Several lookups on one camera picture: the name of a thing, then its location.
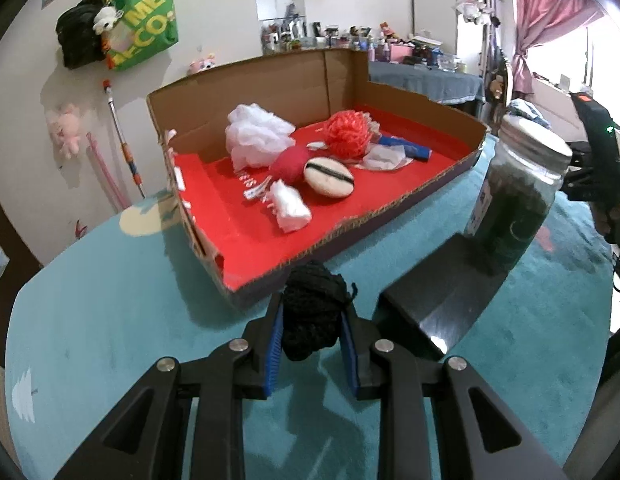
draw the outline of table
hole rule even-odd
[[[442,105],[485,102],[484,80],[476,75],[436,67],[369,62],[370,81],[425,95]]]
[[[494,154],[329,261],[356,282],[357,310],[462,230]],[[128,388],[163,355],[193,360],[239,336],[191,253],[167,193],[109,219],[21,290],[7,342],[8,416],[29,480],[49,480]],[[451,351],[465,356],[563,463],[594,398],[610,322],[610,248],[588,208],[559,194],[492,303]],[[248,480],[376,479],[378,402],[347,389],[338,348],[282,359],[267,401],[246,401]]]

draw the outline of bottle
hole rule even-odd
[[[508,114],[494,153],[466,235],[485,249],[495,267],[510,271],[548,216],[572,150],[540,124]]]
[[[367,37],[367,60],[376,60],[376,43],[372,35]]]

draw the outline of red paper lining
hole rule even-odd
[[[343,200],[331,200],[316,194],[303,183],[297,186],[312,212],[312,221],[301,230],[285,234],[267,204],[248,202],[243,192],[249,184],[260,184],[267,168],[246,168],[234,173],[229,157],[203,163],[198,155],[175,155],[186,189],[181,200],[191,204],[190,212],[197,227],[223,258],[223,283],[232,291],[259,278],[286,261],[304,253],[334,229],[348,221],[360,219],[423,186],[471,153],[460,140],[442,132],[382,112],[370,111],[381,123],[386,135],[400,136],[432,148],[427,163],[414,161],[391,172],[350,168],[355,190]],[[297,143],[323,140],[323,123],[299,128],[293,133]]]

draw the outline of pink stuffed animal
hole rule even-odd
[[[202,59],[197,59],[190,63],[190,67],[187,69],[187,75],[198,74],[199,72],[203,72],[203,70],[208,70],[216,66],[215,55],[210,54],[207,57]]]
[[[50,136],[54,143],[61,147],[61,155],[67,159],[78,155],[78,133],[81,131],[78,107],[68,104],[59,111],[48,112],[46,118]]]

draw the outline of red ball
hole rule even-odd
[[[291,186],[303,178],[303,168],[311,158],[312,154],[308,148],[295,144],[277,156],[270,166],[269,174],[275,181],[280,179]]]
[[[361,112],[343,110],[336,112],[326,124],[325,143],[339,158],[360,158],[365,155],[372,132]]]

